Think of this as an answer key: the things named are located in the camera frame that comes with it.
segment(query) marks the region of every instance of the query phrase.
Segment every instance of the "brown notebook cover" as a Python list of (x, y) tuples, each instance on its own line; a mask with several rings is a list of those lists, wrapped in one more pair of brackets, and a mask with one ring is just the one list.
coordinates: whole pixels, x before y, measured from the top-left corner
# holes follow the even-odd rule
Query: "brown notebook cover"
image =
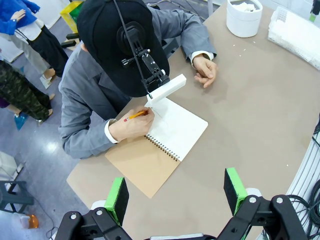
[(148, 198), (156, 194), (180, 163), (144, 136), (121, 141), (105, 157)]

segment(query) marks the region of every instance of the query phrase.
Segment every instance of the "person in blue jacket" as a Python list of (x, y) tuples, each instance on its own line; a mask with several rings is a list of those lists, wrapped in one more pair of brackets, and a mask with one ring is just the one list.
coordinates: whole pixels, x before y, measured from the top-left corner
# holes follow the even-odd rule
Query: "person in blue jacket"
[(35, 16), (39, 9), (28, 0), (0, 0), (0, 33), (27, 42), (62, 77), (68, 56), (57, 38)]

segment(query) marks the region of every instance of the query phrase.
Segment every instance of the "white notebook page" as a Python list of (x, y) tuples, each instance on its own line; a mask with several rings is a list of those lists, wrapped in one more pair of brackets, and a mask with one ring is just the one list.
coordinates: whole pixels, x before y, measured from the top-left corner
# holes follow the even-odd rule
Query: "white notebook page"
[(181, 162), (208, 123), (168, 98), (152, 104), (152, 110), (155, 117), (148, 136), (168, 148)]

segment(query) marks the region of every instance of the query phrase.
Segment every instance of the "screw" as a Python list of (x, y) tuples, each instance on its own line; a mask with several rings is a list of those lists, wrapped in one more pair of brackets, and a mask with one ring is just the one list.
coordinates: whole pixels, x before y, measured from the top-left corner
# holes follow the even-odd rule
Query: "screw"
[(257, 199), (255, 197), (250, 197), (249, 202), (254, 204), (257, 201)]
[(276, 199), (276, 202), (277, 202), (278, 204), (282, 204), (282, 203), (284, 202), (284, 200), (283, 200), (281, 197), (278, 197), (278, 198)]

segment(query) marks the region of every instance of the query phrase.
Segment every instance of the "pencil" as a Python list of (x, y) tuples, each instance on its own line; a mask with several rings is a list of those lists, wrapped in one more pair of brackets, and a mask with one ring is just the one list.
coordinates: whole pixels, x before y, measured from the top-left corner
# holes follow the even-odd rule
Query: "pencil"
[(132, 116), (130, 116), (130, 117), (127, 117), (126, 119), (124, 119), (124, 121), (127, 122), (127, 121), (129, 121), (130, 119), (134, 119), (134, 118), (136, 118), (136, 117), (138, 117), (138, 116), (140, 116), (140, 115), (142, 115), (142, 114), (145, 114), (145, 113), (146, 113), (146, 111), (140, 111), (140, 112), (138, 112), (138, 113), (135, 114), (135, 115), (132, 115)]

